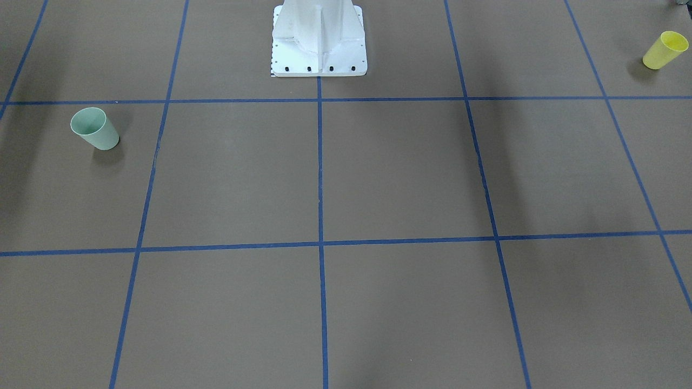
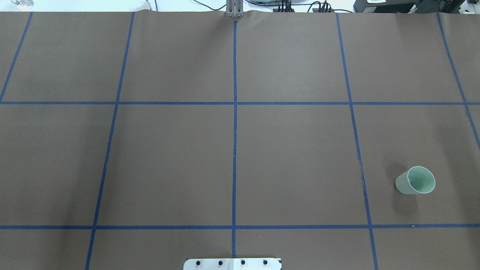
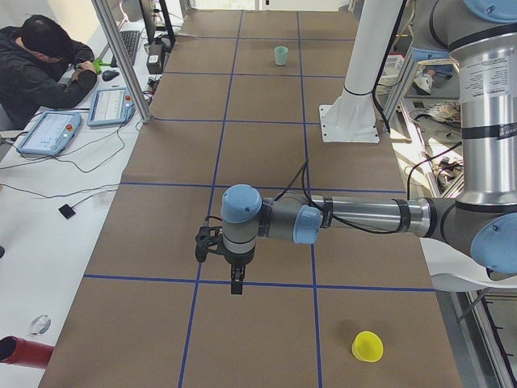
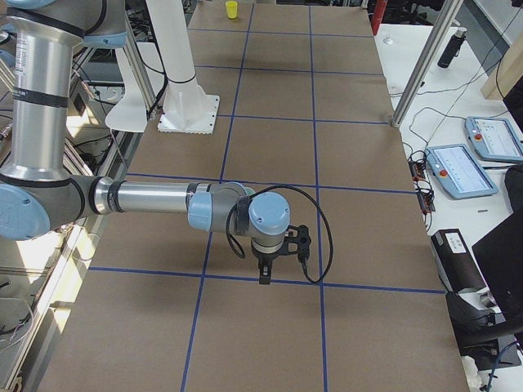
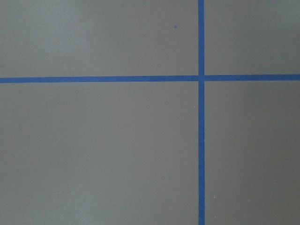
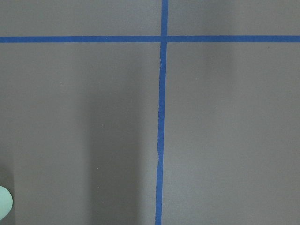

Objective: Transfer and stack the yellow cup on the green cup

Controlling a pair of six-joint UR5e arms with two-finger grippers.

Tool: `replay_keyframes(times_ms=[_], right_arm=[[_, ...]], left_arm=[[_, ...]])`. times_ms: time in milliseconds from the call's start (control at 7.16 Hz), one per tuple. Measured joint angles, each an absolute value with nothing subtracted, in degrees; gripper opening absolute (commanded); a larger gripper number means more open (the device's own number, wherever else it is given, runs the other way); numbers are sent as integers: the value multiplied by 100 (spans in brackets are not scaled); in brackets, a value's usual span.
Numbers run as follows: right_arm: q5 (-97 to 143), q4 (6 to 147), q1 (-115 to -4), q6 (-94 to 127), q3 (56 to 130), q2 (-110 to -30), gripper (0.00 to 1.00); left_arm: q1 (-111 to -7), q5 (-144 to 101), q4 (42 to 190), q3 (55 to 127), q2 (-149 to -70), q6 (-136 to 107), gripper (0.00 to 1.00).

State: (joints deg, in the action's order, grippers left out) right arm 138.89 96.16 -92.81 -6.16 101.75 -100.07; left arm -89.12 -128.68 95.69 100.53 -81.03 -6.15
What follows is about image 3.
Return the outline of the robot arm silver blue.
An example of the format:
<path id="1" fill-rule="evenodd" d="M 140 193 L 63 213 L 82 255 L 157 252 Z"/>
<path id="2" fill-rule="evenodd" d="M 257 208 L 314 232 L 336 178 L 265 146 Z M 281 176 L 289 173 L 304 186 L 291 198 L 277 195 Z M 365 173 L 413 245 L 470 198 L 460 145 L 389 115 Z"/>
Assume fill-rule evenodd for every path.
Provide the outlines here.
<path id="1" fill-rule="evenodd" d="M 283 192 L 262 198 L 246 184 L 222 197 L 218 252 L 242 292 L 257 238 L 311 244 L 320 230 L 410 232 L 468 255 L 498 278 L 516 272 L 516 4 L 425 1 L 415 15 L 418 61 L 459 65 L 464 189 L 455 199 L 373 201 Z"/>

